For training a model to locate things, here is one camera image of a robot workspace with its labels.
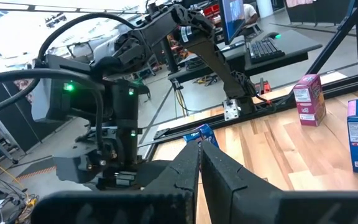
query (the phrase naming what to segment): keyboard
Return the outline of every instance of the keyboard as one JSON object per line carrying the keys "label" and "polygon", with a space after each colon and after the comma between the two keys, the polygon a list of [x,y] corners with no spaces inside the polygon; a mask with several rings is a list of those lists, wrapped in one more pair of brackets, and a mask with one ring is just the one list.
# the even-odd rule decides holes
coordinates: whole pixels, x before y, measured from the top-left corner
{"label": "keyboard", "polygon": [[285,55],[280,50],[272,38],[256,40],[254,43],[248,44],[247,48],[251,57],[251,63],[260,63]]}

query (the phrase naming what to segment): pink cereal box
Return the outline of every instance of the pink cereal box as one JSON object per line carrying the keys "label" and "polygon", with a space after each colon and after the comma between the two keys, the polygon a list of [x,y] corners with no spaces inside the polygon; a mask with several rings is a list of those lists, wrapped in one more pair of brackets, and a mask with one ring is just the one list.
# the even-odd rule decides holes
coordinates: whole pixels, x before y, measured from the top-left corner
{"label": "pink cereal box", "polygon": [[320,76],[303,76],[294,86],[293,92],[301,124],[318,126],[326,114]]}

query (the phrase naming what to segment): ceiling light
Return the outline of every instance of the ceiling light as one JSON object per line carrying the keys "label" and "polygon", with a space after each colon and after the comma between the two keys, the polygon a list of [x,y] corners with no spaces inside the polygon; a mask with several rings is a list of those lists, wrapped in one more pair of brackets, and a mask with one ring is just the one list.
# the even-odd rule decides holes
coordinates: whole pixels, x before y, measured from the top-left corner
{"label": "ceiling light", "polygon": [[29,6],[25,4],[5,4],[0,3],[0,9],[28,9]]}
{"label": "ceiling light", "polygon": [[58,11],[58,12],[74,12],[77,9],[71,7],[54,7],[54,6],[36,6],[35,10],[40,11]]}
{"label": "ceiling light", "polygon": [[104,9],[80,9],[81,12],[104,12]]}

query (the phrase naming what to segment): electronic device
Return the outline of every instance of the electronic device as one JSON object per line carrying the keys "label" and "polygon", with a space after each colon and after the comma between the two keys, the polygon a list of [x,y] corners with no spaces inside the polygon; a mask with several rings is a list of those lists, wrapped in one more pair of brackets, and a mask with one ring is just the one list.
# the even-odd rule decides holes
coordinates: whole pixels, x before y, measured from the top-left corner
{"label": "electronic device", "polygon": [[263,39],[267,39],[267,38],[278,39],[280,37],[281,37],[281,35],[278,32],[270,32],[270,33],[266,34]]}
{"label": "electronic device", "polygon": [[246,44],[245,41],[243,41],[243,40],[242,40],[242,41],[238,41],[238,42],[236,42],[236,43],[234,43],[234,44],[225,46],[224,48],[221,49],[221,52],[222,52],[222,53],[227,52],[228,50],[241,47],[241,46],[243,46],[244,44]]}
{"label": "electronic device", "polygon": [[260,63],[285,55],[275,44],[272,38],[256,40],[249,47],[251,63]]}
{"label": "electronic device", "polygon": [[242,0],[219,0],[224,43],[229,45],[246,23]]}

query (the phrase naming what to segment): person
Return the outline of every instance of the person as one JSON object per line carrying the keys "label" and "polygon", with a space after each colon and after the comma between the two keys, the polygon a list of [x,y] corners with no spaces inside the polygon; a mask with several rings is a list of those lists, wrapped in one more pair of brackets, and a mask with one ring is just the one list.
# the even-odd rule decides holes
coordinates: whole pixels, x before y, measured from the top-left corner
{"label": "person", "polygon": [[254,24],[258,21],[258,14],[254,7],[246,3],[246,0],[243,0],[244,14],[246,17],[246,23],[244,24],[239,35],[243,35],[246,38],[248,35],[253,34],[254,30],[252,28],[247,28],[247,26]]}

